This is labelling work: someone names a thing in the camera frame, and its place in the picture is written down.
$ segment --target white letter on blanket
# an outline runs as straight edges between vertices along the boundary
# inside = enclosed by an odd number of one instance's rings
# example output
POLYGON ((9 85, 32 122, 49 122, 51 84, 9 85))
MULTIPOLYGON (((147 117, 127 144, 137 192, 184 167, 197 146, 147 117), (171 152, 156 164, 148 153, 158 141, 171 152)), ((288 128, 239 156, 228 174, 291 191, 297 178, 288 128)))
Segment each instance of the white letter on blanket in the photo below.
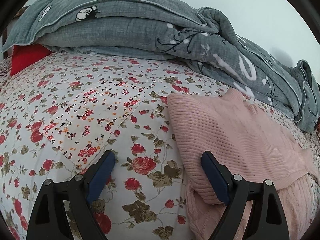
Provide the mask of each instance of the white letter on blanket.
POLYGON ((236 87, 237 90, 239 90, 241 93, 246 94, 247 96, 254 98, 254 94, 252 93, 251 89, 248 88, 247 86, 245 87, 245 90, 240 87, 236 82, 233 82, 233 85, 236 87))
POLYGON ((245 69, 243 60, 242 60, 241 56, 239 56, 239 65, 240 65, 242 74, 245 75, 245 77, 251 81, 257 80, 257 73, 254 68, 254 65, 251 63, 251 61, 245 55, 242 55, 242 56, 244 57, 244 60, 248 63, 249 68, 250 68, 250 73, 252 76, 250 76, 249 73, 247 72, 247 70, 245 69))
POLYGON ((223 71, 236 77, 241 84, 244 84, 244 85, 246 84, 242 80, 242 78, 236 73, 236 71, 234 71, 226 62, 224 62, 223 59, 218 56, 218 54, 215 53, 215 54, 213 54, 213 56, 218 61, 219 65, 223 68, 222 69, 223 71))

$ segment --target blue gripper pad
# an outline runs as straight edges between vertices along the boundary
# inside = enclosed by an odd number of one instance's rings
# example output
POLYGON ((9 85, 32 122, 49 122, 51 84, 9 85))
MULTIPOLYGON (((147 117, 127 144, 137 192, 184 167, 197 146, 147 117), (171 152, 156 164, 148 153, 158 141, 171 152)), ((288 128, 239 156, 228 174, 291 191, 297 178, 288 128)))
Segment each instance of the blue gripper pad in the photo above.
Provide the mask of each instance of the blue gripper pad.
POLYGON ((96 201, 99 198, 102 189, 106 184, 106 180, 109 178, 111 171, 115 166, 115 162, 116 159, 113 152, 109 152, 108 156, 101 164, 100 168, 97 170, 89 183, 89 190, 86 198, 86 201, 89 205, 91 205, 93 201, 96 201))
POLYGON ((225 205, 230 203, 230 197, 228 193, 228 184, 223 178, 221 172, 217 165, 220 165, 217 161, 215 161, 210 157, 211 153, 208 154, 204 152, 201 156, 201 166, 204 170, 204 173, 207 175, 210 184, 217 195, 218 199, 223 202, 225 205))

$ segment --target patterned fabric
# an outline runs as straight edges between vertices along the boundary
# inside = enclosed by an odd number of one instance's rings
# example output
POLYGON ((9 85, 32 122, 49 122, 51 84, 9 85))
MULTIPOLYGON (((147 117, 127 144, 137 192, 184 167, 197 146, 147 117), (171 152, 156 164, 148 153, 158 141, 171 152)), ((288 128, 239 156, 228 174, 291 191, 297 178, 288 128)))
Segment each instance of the patterned fabric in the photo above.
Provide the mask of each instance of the patterned fabric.
MULTIPOLYGON (((9 78, 0 92, 0 211, 9 229, 25 239, 44 180, 84 173, 109 149, 116 165, 92 205, 108 239, 195 239, 167 95, 222 97, 227 90, 177 61, 67 53, 52 54, 9 78)), ((259 104, 319 156, 291 120, 248 96, 244 100, 259 104)), ((315 215, 320 190, 312 182, 315 215)), ((65 207, 79 239, 68 202, 65 207)))

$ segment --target wooden headboard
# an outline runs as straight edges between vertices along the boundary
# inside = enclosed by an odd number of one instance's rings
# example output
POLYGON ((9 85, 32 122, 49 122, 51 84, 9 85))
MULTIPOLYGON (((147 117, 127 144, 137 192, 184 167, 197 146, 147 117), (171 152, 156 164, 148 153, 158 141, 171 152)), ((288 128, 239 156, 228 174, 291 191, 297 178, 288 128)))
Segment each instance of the wooden headboard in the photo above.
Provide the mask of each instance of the wooden headboard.
MULTIPOLYGON (((15 20, 17 18, 19 18, 24 12, 25 10, 28 8, 29 6, 25 6, 22 7, 17 14, 14 16, 14 18, 12 20, 15 20)), ((8 27, 4 30, 4 32, 2 33, 2 46, 4 45, 5 41, 7 40, 7 34, 8 34, 8 27)), ((3 59, 8 57, 8 52, 4 52, 3 53, 3 59)))

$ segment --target bed sheet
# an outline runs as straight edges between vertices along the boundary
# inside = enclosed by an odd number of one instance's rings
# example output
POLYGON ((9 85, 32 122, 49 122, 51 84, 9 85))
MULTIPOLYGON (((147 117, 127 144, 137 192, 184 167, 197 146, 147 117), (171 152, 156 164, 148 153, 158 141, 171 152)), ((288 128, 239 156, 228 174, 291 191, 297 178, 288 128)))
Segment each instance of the bed sheet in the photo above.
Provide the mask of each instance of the bed sheet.
MULTIPOLYGON (((108 239, 195 240, 167 95, 223 97, 227 90, 178 61, 67 53, 52 54, 8 78, 0 91, 0 211, 11 232, 26 238, 45 179, 69 180, 112 150, 115 168, 92 205, 108 239)), ((310 147, 320 168, 317 142, 272 107, 246 95, 244 100, 287 127, 301 147, 310 147)), ((310 184, 314 217, 320 189, 312 177, 310 184)), ((79 239, 68 202, 65 207, 79 239)))

